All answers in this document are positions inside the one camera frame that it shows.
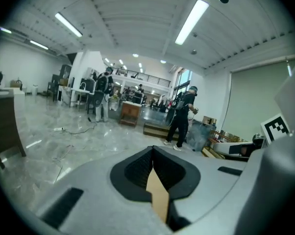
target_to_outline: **wooden platform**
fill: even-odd
[[[165,139],[167,137],[168,131],[169,131],[169,126],[161,126],[161,125],[152,124],[148,122],[146,122],[143,127],[143,134],[149,135],[152,137],[161,138],[161,139]],[[178,136],[179,136],[179,133],[176,131],[172,140],[177,141]]]

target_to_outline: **roller shade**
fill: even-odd
[[[291,68],[295,60],[290,60]],[[228,110],[222,129],[247,141],[261,133],[261,122],[280,113],[274,101],[289,76],[286,62],[234,72]]]

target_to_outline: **wooden table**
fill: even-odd
[[[119,123],[136,126],[141,113],[141,107],[141,104],[124,101]]]

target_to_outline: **black bag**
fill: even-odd
[[[187,104],[185,104],[185,95],[188,95],[188,94],[190,94],[190,92],[185,92],[185,94],[180,98],[175,108],[177,112],[183,110],[187,106]]]
[[[102,73],[100,78],[98,78],[95,84],[95,90],[100,92],[105,92],[107,88],[108,88],[108,76]]]

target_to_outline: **gray plastic panel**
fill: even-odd
[[[218,171],[221,166],[243,170],[246,162],[200,157],[195,152],[176,152],[161,147],[170,154],[194,164],[201,174],[201,180],[194,192],[185,199],[175,200],[178,214],[195,222],[210,211],[233,187],[238,176]]]
[[[55,184],[42,199],[36,214],[42,216],[59,196],[75,187],[84,193],[59,228],[65,234],[171,234],[151,203],[125,199],[110,182],[112,167],[137,152],[122,152],[78,167]]]
[[[250,194],[262,150],[254,152],[249,161],[206,158],[195,152],[178,152],[161,147],[198,168],[200,183],[191,195],[174,200],[177,214],[192,222],[179,234],[233,234],[239,214]],[[69,188],[83,190],[72,211],[59,226],[65,234],[172,234],[153,211],[150,202],[125,199],[110,181],[112,167],[140,151],[125,151],[105,159],[86,163],[55,184],[42,199],[36,214],[42,217],[49,207]],[[218,171],[221,166],[243,170],[241,176]]]
[[[199,234],[199,231],[206,235],[234,234],[241,211],[256,181],[263,154],[263,149],[253,152],[241,176],[227,195],[206,215],[179,230],[177,234]]]

